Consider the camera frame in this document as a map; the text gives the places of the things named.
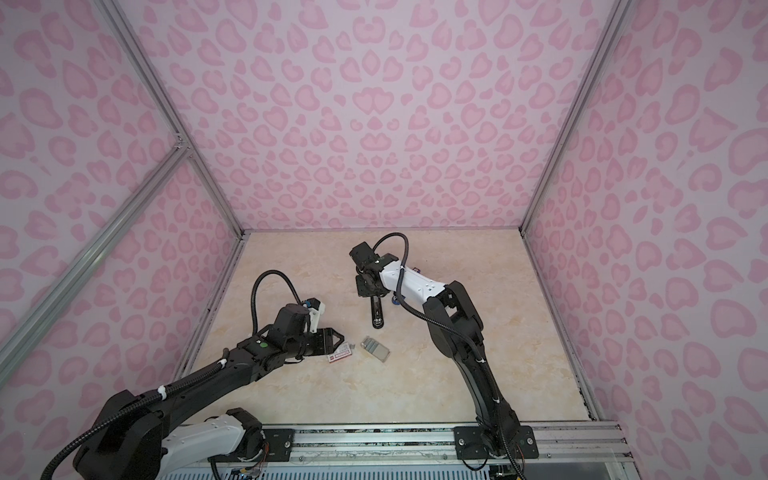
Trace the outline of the red white staple box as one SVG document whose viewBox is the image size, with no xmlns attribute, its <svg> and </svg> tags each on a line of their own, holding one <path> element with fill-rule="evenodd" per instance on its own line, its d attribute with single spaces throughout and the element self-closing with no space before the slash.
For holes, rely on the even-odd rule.
<svg viewBox="0 0 768 480">
<path fill-rule="evenodd" d="M 329 363 L 335 363 L 343 359 L 349 358 L 353 355 L 354 346 L 348 342 L 343 342 L 336 350 L 327 356 Z"/>
</svg>

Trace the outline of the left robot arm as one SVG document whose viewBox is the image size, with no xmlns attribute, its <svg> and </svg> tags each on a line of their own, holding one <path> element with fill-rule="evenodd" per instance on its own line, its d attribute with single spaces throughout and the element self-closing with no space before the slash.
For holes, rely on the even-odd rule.
<svg viewBox="0 0 768 480">
<path fill-rule="evenodd" d="M 288 304 L 213 363 L 142 394 L 111 397 L 77 448 L 75 471 L 85 479 L 156 479 L 206 457 L 235 451 L 253 457 L 261 449 L 261 425 L 244 409 L 228 411 L 225 428 L 189 418 L 286 364 L 334 353 L 344 340 L 333 328 L 311 327 L 309 304 Z"/>
</svg>

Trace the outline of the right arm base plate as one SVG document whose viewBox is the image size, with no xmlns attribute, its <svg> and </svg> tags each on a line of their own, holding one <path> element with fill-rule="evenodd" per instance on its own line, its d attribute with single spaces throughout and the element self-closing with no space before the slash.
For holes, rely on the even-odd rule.
<svg viewBox="0 0 768 480">
<path fill-rule="evenodd" d="M 516 460 L 538 459 L 540 456 L 534 430 L 522 425 L 514 436 L 507 436 L 507 449 L 497 432 L 481 426 L 457 426 L 452 429 L 456 456 L 460 460 L 490 460 L 506 458 L 512 453 Z"/>
</svg>

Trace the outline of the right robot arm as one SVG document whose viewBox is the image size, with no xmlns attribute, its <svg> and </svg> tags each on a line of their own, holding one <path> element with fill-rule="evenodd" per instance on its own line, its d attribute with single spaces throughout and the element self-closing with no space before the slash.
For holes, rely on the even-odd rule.
<svg viewBox="0 0 768 480">
<path fill-rule="evenodd" d="M 382 299 L 387 295 L 424 321 L 435 347 L 453 360 L 467 385 L 489 453 L 514 453 L 513 440 L 521 423 L 492 373 L 484 346 L 484 325 L 474 303 L 460 282 L 432 280 L 408 267 L 408 252 L 409 245 L 405 244 L 401 258 L 380 255 L 366 242 L 349 252 L 355 264 L 357 293 L 370 300 L 372 326 L 384 326 Z"/>
</svg>

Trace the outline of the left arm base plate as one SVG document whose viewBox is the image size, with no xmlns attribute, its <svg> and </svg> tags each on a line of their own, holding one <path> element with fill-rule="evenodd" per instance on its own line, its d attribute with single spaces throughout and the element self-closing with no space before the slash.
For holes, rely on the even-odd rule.
<svg viewBox="0 0 768 480">
<path fill-rule="evenodd" d="M 295 434 L 289 428 L 247 430 L 235 456 L 245 462 L 288 462 Z"/>
</svg>

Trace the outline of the silver staple strips tray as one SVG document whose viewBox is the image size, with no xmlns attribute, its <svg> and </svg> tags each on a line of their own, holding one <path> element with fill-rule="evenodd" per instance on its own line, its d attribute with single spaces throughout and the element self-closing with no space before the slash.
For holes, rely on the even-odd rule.
<svg viewBox="0 0 768 480">
<path fill-rule="evenodd" d="M 389 348 L 381 344 L 376 339 L 366 336 L 361 342 L 362 349 L 376 358 L 380 362 L 384 363 L 389 358 L 391 351 Z"/>
</svg>

